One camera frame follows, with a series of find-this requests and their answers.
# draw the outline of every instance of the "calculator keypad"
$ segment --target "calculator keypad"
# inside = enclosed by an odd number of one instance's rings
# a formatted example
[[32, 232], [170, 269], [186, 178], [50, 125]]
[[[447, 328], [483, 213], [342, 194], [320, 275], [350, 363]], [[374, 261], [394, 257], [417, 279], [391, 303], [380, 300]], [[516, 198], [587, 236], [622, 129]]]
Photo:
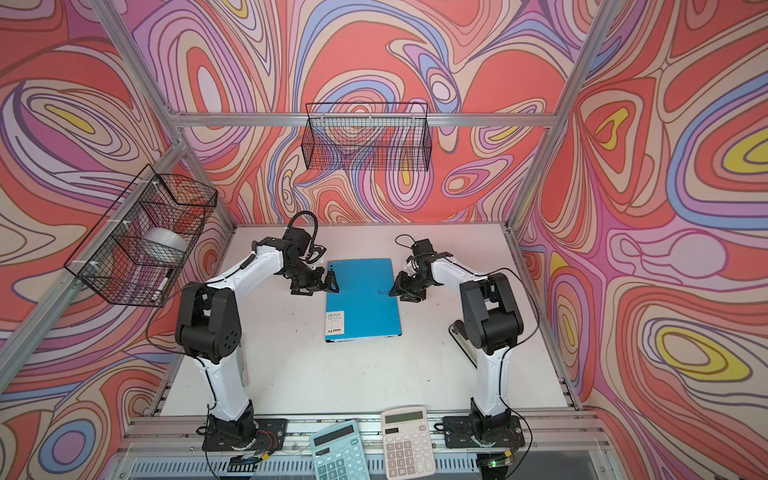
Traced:
[[432, 442], [424, 425], [419, 425], [414, 432], [385, 436], [384, 451], [387, 477], [390, 479], [417, 474], [431, 475], [435, 471]]
[[330, 446], [330, 453], [315, 459], [316, 480], [369, 480], [359, 439]]

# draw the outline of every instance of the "white roll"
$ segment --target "white roll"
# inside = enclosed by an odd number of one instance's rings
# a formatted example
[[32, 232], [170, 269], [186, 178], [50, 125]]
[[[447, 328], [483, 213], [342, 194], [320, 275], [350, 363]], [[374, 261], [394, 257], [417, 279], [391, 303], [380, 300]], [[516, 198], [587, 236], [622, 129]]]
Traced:
[[[155, 227], [149, 229], [139, 243], [141, 249], [149, 257], [159, 260], [163, 263], [178, 263], [184, 257], [189, 243], [178, 234], [167, 228]], [[173, 250], [157, 248], [157, 245], [168, 247]]]

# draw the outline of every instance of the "calculator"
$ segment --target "calculator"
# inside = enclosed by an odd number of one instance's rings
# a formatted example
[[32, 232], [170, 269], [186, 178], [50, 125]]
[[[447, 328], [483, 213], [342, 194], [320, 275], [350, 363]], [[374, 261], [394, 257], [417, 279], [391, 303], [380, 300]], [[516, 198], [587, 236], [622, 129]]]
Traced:
[[435, 455], [424, 407], [382, 413], [382, 436], [389, 480], [409, 480], [435, 473]]
[[317, 480], [370, 480], [357, 422], [347, 420], [310, 436]]

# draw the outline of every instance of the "calculator display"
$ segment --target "calculator display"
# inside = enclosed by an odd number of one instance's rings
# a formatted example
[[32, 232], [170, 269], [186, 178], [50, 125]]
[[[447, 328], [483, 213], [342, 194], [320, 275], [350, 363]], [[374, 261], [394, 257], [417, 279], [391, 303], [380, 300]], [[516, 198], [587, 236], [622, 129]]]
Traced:
[[355, 431], [355, 427], [353, 427], [351, 425], [348, 425], [348, 426], [344, 427], [343, 429], [338, 429], [335, 432], [331, 432], [331, 433], [325, 434], [323, 436], [317, 437], [315, 439], [315, 446], [319, 447], [323, 443], [328, 443], [331, 440], [340, 439], [344, 435], [349, 435], [350, 433], [353, 433], [354, 431]]
[[397, 422], [409, 422], [411, 420], [421, 420], [424, 416], [421, 410], [408, 413], [398, 413], [396, 415], [384, 415], [384, 422], [397, 423]]

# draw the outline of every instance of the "blue calculator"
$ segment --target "blue calculator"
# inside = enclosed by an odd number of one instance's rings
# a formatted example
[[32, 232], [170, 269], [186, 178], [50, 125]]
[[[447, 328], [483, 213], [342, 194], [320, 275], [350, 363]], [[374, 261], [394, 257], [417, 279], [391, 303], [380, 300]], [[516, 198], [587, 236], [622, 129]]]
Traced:
[[347, 420], [310, 437], [317, 480], [370, 480], [357, 422]]

